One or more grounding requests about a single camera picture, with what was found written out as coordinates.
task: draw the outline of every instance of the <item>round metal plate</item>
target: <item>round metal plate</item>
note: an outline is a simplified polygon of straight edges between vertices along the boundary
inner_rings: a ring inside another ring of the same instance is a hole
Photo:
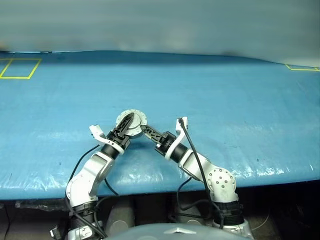
[[[136,109],[129,109],[129,110],[123,111],[116,118],[115,126],[118,126],[118,124],[121,122],[121,120],[125,116],[127,116],[128,114],[131,114],[131,113],[134,113],[134,118],[133,118],[133,121],[132,121],[130,127],[126,131],[125,135],[133,137],[133,136],[139,135],[142,132],[141,127],[140,127],[141,125],[147,124],[147,117],[142,111],[139,111]]]

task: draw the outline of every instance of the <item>blue table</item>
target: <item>blue table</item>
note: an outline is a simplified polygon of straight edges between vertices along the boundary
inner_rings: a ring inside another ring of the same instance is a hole
[[[0,53],[0,199],[62,198],[97,144],[88,127],[108,132],[126,109],[160,132],[188,116],[198,152],[238,187],[319,179],[320,72],[295,68],[230,56]],[[107,178],[126,195],[176,191],[187,176],[142,136]],[[111,194],[104,183],[99,193]]]

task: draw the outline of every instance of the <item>gray wall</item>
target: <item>gray wall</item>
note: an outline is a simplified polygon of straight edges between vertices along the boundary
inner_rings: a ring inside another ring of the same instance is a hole
[[[2,0],[0,49],[236,55],[320,67],[320,0]]]

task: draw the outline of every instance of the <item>circular disc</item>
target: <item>circular disc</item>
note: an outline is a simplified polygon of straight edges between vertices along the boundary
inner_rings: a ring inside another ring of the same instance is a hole
[[[139,135],[142,132],[140,127],[141,125],[147,124],[147,117],[142,111],[139,111],[136,109],[129,109],[129,110],[123,111],[116,118],[115,126],[118,126],[118,124],[122,121],[122,119],[131,113],[134,113],[133,121],[129,126],[128,130],[126,131],[125,135],[133,137],[133,136]]]

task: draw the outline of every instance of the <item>blue surface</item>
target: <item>blue surface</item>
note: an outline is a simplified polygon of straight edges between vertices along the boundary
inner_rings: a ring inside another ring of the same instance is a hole
[[[320,178],[320,73],[241,57],[134,52],[0,54],[41,58],[30,80],[0,79],[0,199],[61,198],[79,157],[126,109],[160,132],[188,116],[199,152],[238,187]],[[0,61],[1,68],[6,62]],[[30,64],[13,61],[10,75]],[[108,175],[120,194],[176,191],[176,163],[134,139]],[[186,190],[199,190],[190,182]],[[101,195],[111,192],[101,184]]]

